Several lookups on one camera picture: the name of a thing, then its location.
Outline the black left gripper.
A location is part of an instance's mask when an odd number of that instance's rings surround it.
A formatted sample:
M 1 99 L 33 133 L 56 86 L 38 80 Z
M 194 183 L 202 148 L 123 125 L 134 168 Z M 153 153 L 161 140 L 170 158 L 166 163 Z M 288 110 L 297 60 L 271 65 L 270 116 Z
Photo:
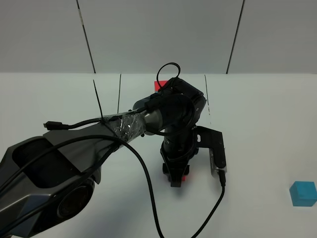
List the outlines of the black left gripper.
M 160 150 L 164 160 L 162 172 L 167 176 L 171 187 L 181 187 L 182 176 L 189 174 L 189 160 L 198 153 L 193 142 L 193 130 L 187 128 L 176 134 L 178 130 L 180 128 L 173 125 L 165 129 L 165 133 L 172 135 L 164 137 Z

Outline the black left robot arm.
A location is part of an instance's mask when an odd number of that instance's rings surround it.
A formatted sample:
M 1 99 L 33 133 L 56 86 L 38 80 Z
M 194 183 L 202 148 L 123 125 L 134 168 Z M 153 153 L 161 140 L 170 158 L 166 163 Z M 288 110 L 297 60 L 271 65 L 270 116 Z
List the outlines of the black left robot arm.
M 172 187 L 198 152 L 196 123 L 204 94 L 172 78 L 133 110 L 74 125 L 46 123 L 47 133 L 9 147 L 0 163 L 0 235 L 29 238 L 73 218 L 89 203 L 101 166 L 144 134 L 164 137 L 163 173 Z

